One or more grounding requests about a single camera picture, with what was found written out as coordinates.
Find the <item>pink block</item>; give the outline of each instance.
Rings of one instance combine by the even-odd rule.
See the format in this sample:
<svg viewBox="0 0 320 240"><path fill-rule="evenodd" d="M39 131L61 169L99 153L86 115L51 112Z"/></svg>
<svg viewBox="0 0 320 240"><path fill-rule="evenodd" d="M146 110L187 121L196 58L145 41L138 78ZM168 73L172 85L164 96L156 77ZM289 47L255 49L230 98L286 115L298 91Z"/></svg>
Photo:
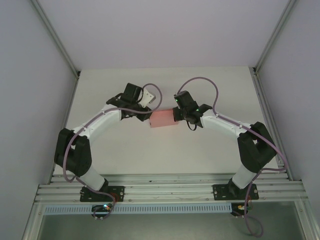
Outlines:
<svg viewBox="0 0 320 240"><path fill-rule="evenodd" d="M174 113L172 109L154 111L149 120L151 128L178 124L178 122L174 120Z"/></svg>

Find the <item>metal base plate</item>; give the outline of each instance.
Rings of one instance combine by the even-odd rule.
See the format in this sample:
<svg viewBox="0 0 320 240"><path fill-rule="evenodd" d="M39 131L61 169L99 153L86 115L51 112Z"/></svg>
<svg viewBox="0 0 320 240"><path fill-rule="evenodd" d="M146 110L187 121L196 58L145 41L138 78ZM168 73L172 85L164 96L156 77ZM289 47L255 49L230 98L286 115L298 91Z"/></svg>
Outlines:
<svg viewBox="0 0 320 240"><path fill-rule="evenodd" d="M124 196L125 196L125 187L109 186L107 193L110 195L113 195L116 202L123 202ZM84 186L80 191L80 202L83 202L83 203L112 202L112 199L109 196L94 193Z"/></svg>
<svg viewBox="0 0 320 240"><path fill-rule="evenodd" d="M237 197L234 197L229 192L228 184L215 184L212 186L212 188L213 188L214 200L216 200L216 201L219 201L219 200L245 200L246 193L248 190L248 186L247 186L246 188L241 190L241 192L238 194ZM251 197L252 200L259 199L257 185L252 184L249 196Z"/></svg>

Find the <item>glass panel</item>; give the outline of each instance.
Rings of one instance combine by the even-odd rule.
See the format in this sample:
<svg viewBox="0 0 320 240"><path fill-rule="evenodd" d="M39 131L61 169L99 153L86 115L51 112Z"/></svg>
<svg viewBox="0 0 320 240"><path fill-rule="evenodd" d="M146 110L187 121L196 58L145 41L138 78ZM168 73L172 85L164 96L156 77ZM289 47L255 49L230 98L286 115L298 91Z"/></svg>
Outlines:
<svg viewBox="0 0 320 240"><path fill-rule="evenodd" d="M264 227L264 240L304 240L293 202L253 203L250 214ZM259 230L251 221L253 230ZM245 221L230 213L44 216L38 240L252 240Z"/></svg>

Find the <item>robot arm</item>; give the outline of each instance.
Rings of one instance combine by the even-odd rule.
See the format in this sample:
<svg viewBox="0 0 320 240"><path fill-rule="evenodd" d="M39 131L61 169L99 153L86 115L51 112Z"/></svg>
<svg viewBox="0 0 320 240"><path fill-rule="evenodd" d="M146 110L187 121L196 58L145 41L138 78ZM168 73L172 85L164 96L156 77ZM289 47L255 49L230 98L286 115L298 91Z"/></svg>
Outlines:
<svg viewBox="0 0 320 240"><path fill-rule="evenodd" d="M178 104L178 107L173 109L175 121L186 120L188 123L195 125L195 127L213 129L232 138L237 138L242 164L223 189L227 191L224 197L229 195L232 200L244 199L250 182L276 155L272 147L245 129L251 129L273 143L265 125L261 122L250 125L249 123L233 120L220 113L214 114L211 106L206 104L198 106L188 91L181 91L174 98Z"/></svg>
<svg viewBox="0 0 320 240"><path fill-rule="evenodd" d="M151 109L147 104L154 99L155 96L146 89L128 83L124 93L108 100L96 117L74 129L64 128L60 131L54 162L63 167L68 143L79 130L83 129L68 152L66 170L72 172L91 189L107 193L108 181L98 174L92 165L91 145L102 133L122 119L137 117L142 122L148 119L151 116L149 112ZM149 113L134 113L129 110Z"/></svg>

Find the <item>white table surface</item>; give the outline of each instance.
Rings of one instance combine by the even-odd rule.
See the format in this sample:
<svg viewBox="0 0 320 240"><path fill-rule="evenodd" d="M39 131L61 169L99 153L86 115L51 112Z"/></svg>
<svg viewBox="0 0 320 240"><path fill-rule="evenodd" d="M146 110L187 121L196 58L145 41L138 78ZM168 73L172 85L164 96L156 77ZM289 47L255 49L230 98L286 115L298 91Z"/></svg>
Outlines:
<svg viewBox="0 0 320 240"><path fill-rule="evenodd" d="M180 67L83 70L71 107L67 128L86 122L106 101L122 93L127 83L158 85L163 93L160 109L176 107L174 94L193 77L207 77L219 89L216 110L235 120L264 123L249 68ZM199 105L212 105L215 88L205 80L195 80L185 88ZM148 90L156 93L153 87ZM151 108L157 105L159 95ZM91 146L92 160L100 174L204 174L235 173L241 165L236 137L198 127L178 125L150 128L149 121L124 119L108 129ZM277 168L276 160L269 164ZM55 174L62 168L56 166Z"/></svg>

